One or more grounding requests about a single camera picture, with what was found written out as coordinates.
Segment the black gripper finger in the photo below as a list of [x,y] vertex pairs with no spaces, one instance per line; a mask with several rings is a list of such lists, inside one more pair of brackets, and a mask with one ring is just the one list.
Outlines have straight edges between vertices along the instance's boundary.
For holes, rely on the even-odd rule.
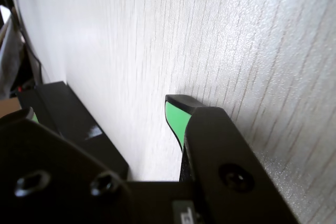
[[189,165],[205,223],[297,222],[224,109],[168,94],[165,118]]
[[130,223],[117,175],[30,113],[1,118],[1,223]]

